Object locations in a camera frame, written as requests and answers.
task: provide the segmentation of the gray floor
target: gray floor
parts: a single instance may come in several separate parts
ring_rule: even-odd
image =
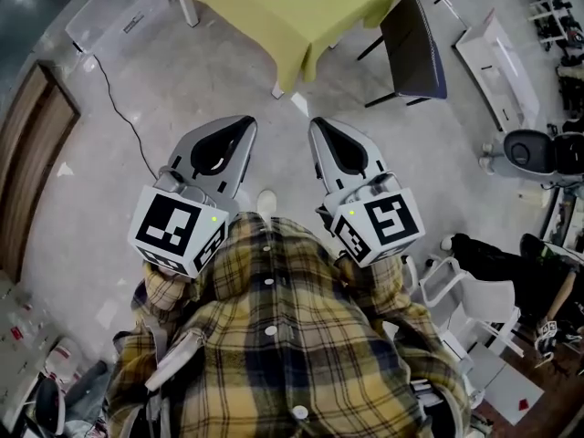
[[[37,41],[71,0],[0,0],[0,109]]]
[[[103,76],[68,49],[62,28],[83,2],[74,0],[37,48],[55,60],[82,116],[41,197],[23,284],[89,356],[109,357],[111,336],[133,326],[128,305],[141,278],[141,261],[126,244],[126,234],[141,187],[151,177],[129,127],[111,108]],[[242,201],[251,203],[259,191],[271,188],[280,215],[334,246],[314,213],[324,188],[314,176],[307,141],[309,118],[330,116],[370,135],[401,182],[412,188],[427,232],[413,249],[420,263],[444,234],[456,231],[516,252],[520,236],[537,230],[542,210],[518,200],[515,181],[487,176],[478,167],[481,143],[493,138],[495,124],[451,44],[494,6],[521,52],[542,109],[549,119],[561,120],[556,61],[540,48],[526,21],[528,0],[422,3],[449,98],[410,108],[400,99],[362,107],[391,91],[391,72],[382,49],[355,62],[379,34],[360,27],[324,54],[317,81],[297,83],[308,114],[289,94],[281,100],[270,96],[276,69],[269,55],[202,5],[198,27],[188,27],[174,6],[133,44],[102,54],[101,61],[114,98],[135,121],[154,167],[165,164],[187,131],[218,117],[253,115],[260,130]],[[70,173],[58,176],[63,163]]]

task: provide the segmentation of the yellow plaid shirt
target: yellow plaid shirt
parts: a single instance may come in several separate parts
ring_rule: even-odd
[[[147,401],[156,359],[143,320],[151,316],[169,348],[189,332],[204,338],[162,386],[172,436],[427,436],[410,388],[417,379],[451,391],[468,424],[463,381],[426,308],[402,290],[399,257],[360,269],[346,256],[335,261],[292,221],[273,218],[268,229],[258,214],[239,214],[192,283],[148,264],[144,271],[132,301],[137,328],[115,339],[112,436]],[[399,327],[394,340],[383,321]],[[298,406],[306,418],[294,414]]]

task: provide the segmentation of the person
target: person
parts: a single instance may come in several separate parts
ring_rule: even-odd
[[[563,319],[574,329],[584,327],[584,283],[580,264],[572,258],[556,255],[538,238],[525,234],[521,255],[503,252],[495,246],[456,234],[443,241],[452,250],[460,267],[485,281],[511,280],[516,305],[525,318],[541,325]]]
[[[169,355],[191,333],[203,340],[159,390],[171,436],[431,436],[447,418],[424,413],[420,384],[440,391],[466,429],[464,382],[428,310],[402,290],[400,258],[361,269],[275,210],[274,194],[261,193],[259,213],[234,219],[194,280],[144,263],[136,329],[114,339],[111,436],[130,436],[127,423],[153,396],[144,387],[160,347],[152,318]],[[149,436],[141,424],[135,435]]]

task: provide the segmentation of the table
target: table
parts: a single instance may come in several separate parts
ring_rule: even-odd
[[[180,0],[187,23],[198,17],[192,0]],[[317,61],[343,32],[363,20],[376,27],[393,0],[199,0],[254,39],[274,59],[277,83],[273,94],[294,88],[298,73],[305,81],[317,75]]]

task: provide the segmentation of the white shoe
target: white shoe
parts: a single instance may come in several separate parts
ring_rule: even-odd
[[[271,190],[264,190],[257,196],[257,212],[262,218],[269,222],[277,209],[277,197]]]
[[[478,160],[478,165],[481,166],[481,169],[483,169],[487,175],[495,175],[492,163],[493,163],[492,157],[482,157]]]
[[[493,154],[493,143],[484,142],[483,143],[483,154]]]
[[[442,239],[440,242],[440,249],[445,252],[450,252],[453,249],[453,237],[454,234],[447,235],[445,238]]]

